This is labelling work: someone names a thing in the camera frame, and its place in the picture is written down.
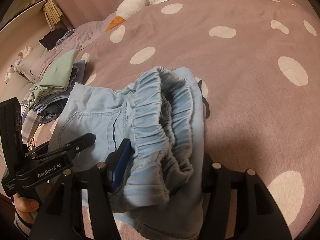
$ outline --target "stitching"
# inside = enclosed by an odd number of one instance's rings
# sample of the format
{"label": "stitching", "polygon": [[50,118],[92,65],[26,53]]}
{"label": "stitching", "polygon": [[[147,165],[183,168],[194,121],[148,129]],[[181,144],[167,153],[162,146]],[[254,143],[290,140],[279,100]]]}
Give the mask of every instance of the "stitching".
{"label": "stitching", "polygon": [[[108,123],[108,127],[110,127],[110,123],[111,123],[111,121],[113,120],[113,116],[114,116],[114,112],[113,112],[112,118],[110,118],[110,121],[109,121],[109,123]],[[108,154],[109,149],[110,149],[109,136],[108,136],[108,129],[107,129],[106,137],[107,137],[107,142],[108,142],[108,149],[107,149],[106,154],[105,154],[105,159],[107,158],[107,154]]]}
{"label": "stitching", "polygon": [[86,113],[86,112],[75,112],[72,116],[70,116],[67,121],[64,123],[64,125],[62,126],[61,130],[58,133],[58,146],[59,148],[62,147],[62,142],[61,142],[61,135],[64,132],[64,130],[67,128],[67,126],[78,116],[94,116],[94,117],[99,117],[99,116],[110,116],[110,115],[114,115],[114,113],[118,112],[119,110],[114,110],[112,112],[107,112],[107,113]]}
{"label": "stitching", "polygon": [[123,115],[123,134],[126,136],[125,131],[126,131],[126,126],[128,123],[128,108],[127,108],[127,102],[124,104],[124,115]]}

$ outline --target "wall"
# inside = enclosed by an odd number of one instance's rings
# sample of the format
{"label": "wall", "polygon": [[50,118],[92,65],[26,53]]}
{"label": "wall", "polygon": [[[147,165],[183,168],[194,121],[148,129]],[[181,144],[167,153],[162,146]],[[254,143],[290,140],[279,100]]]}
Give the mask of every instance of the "wall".
{"label": "wall", "polygon": [[10,65],[18,58],[19,52],[27,46],[35,48],[41,40],[50,31],[43,11],[27,21],[5,42],[0,44],[0,93],[4,89],[4,76]]}

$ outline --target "bed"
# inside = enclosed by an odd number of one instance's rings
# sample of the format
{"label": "bed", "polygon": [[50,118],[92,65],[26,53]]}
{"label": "bed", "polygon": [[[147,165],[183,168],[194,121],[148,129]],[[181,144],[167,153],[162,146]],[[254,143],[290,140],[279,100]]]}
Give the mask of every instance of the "bed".
{"label": "bed", "polygon": [[[114,17],[78,27],[28,78],[41,80],[70,49],[76,60],[90,55],[84,84],[95,87],[121,89],[154,66],[190,68],[203,96],[205,152],[228,169],[257,171],[297,237],[320,203],[320,22],[308,0],[169,0],[105,32]],[[38,145],[56,124],[41,128]],[[142,238],[117,226],[122,239]]]}

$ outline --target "denim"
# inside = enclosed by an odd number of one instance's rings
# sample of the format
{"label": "denim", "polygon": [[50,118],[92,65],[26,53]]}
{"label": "denim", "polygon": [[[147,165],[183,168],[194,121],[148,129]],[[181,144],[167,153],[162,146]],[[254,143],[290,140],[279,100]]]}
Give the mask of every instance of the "denim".
{"label": "denim", "polygon": [[203,215],[203,126],[192,72],[156,67],[123,90],[75,84],[49,151],[94,133],[95,144],[73,160],[73,170],[83,171],[129,138],[134,153],[122,186],[109,195],[114,216],[149,239],[193,238]]}
{"label": "denim", "polygon": [[61,99],[68,99],[73,89],[73,86],[76,84],[76,82],[82,83],[83,76],[84,76],[84,67],[85,67],[85,60],[82,59],[75,62],[72,67],[68,89],[64,92],[55,93],[55,94],[42,97],[39,100],[39,102],[34,106],[33,110],[37,114],[41,114],[48,107],[49,104],[52,104]]}
{"label": "denim", "polygon": [[52,120],[56,120],[66,106],[68,99],[60,99],[49,104],[39,115],[43,116],[39,124],[46,124]]}

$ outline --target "finger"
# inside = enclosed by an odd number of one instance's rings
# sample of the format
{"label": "finger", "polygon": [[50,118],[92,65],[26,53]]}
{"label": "finger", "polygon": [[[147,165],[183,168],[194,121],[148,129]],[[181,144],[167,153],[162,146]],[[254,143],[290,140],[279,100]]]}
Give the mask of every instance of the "finger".
{"label": "finger", "polygon": [[16,194],[14,196],[14,206],[21,219],[29,224],[34,222],[34,219],[29,212],[36,211],[39,208],[37,201],[34,199],[20,198],[19,195]]}

